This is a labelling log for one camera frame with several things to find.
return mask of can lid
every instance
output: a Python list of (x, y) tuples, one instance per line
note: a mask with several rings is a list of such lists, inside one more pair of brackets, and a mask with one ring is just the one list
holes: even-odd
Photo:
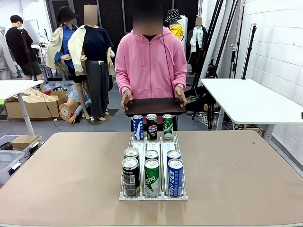
[(137, 148), (127, 148), (124, 151), (124, 155), (126, 157), (136, 157), (139, 154), (139, 151)]
[(170, 157), (170, 158), (180, 158), (181, 153), (178, 150), (169, 150), (167, 152), (167, 156)]
[(155, 118), (157, 118), (157, 115), (155, 115), (153, 113), (146, 115), (146, 119), (153, 120)]
[(155, 169), (159, 167), (159, 161), (154, 158), (151, 158), (145, 161), (144, 166), (149, 169)]
[(134, 168), (138, 165), (138, 160), (134, 157), (127, 157), (122, 161), (122, 166), (125, 168)]
[(145, 157), (148, 157), (148, 158), (158, 157), (158, 152), (156, 150), (147, 150), (145, 152)]
[(165, 115), (162, 116), (162, 118), (168, 118), (169, 119), (169, 118), (172, 118), (172, 115), (171, 114), (165, 114)]
[(142, 115), (135, 115), (135, 116), (133, 116), (133, 119), (142, 119), (142, 118), (143, 118)]
[(171, 159), (169, 161), (169, 167), (173, 169), (181, 169), (183, 167), (183, 162), (180, 159)]

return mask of beverage dispenser rack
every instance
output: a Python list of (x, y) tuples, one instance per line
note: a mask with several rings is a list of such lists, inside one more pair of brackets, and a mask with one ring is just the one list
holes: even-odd
[[(132, 135), (129, 141), (129, 148), (137, 148), (139, 150), (139, 168), (140, 168), (140, 193), (138, 197), (129, 198), (125, 194), (124, 189), (124, 179), (123, 173), (121, 175), (121, 190), (119, 200), (123, 201), (137, 201), (137, 200), (188, 200), (187, 191), (186, 191), (186, 182), (185, 175), (183, 171), (183, 181), (182, 181), (182, 192), (181, 196), (177, 198), (169, 197), (168, 192), (168, 179), (167, 179), (167, 152), (169, 150), (180, 150), (177, 135), (174, 134), (173, 139), (164, 140), (162, 133), (158, 132), (158, 138), (156, 140), (148, 140), (146, 136), (144, 136), (143, 140), (136, 140)], [(144, 174), (144, 162), (145, 162), (145, 152), (147, 150), (156, 150), (159, 155), (159, 164), (160, 164), (160, 172), (159, 172), (159, 196), (155, 198), (149, 198), (145, 193), (145, 174)]]

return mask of soda can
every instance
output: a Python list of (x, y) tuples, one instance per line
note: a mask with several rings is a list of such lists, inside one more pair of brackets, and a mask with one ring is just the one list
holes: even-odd
[(145, 152), (145, 160), (154, 158), (156, 160), (159, 160), (159, 154), (156, 150), (147, 150)]
[(127, 148), (124, 151), (124, 158), (127, 157), (134, 157), (138, 160), (138, 163), (140, 164), (140, 160), (139, 160), (139, 151), (137, 148)]
[(181, 159), (181, 152), (178, 151), (178, 150), (169, 150), (167, 152), (167, 165), (169, 164), (169, 161), (171, 159), (174, 159), (174, 158), (178, 158), (178, 159)]
[(183, 181), (183, 162), (180, 159), (174, 158), (169, 161), (168, 175), (169, 197), (180, 197)]
[(157, 115), (148, 114), (146, 116), (147, 139), (157, 139)]
[(134, 124), (134, 138), (136, 140), (143, 140), (144, 139), (143, 117), (141, 115), (133, 116), (133, 124)]
[(171, 140), (173, 137), (173, 122), (172, 115), (165, 114), (162, 116), (163, 118), (163, 133), (164, 139)]
[(146, 196), (150, 198), (155, 198), (159, 196), (159, 161), (154, 158), (146, 160), (144, 164), (144, 170)]
[(127, 197), (138, 197), (140, 193), (140, 172), (138, 160), (127, 157), (122, 161), (124, 188)]

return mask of tan table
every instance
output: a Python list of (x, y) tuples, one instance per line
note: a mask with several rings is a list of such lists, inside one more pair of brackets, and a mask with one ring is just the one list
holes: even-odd
[(0, 190), (0, 223), (303, 223), (303, 180), (253, 131), (177, 133), (188, 201), (119, 201), (128, 132), (54, 134)]

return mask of dark tray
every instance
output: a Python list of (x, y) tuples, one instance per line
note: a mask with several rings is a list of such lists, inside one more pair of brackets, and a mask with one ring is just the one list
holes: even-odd
[(185, 112), (185, 108), (180, 106), (181, 102), (177, 98), (146, 98), (133, 99), (127, 103), (128, 110), (125, 114), (128, 117), (140, 114), (146, 116), (155, 114), (162, 116), (164, 114), (181, 115)]

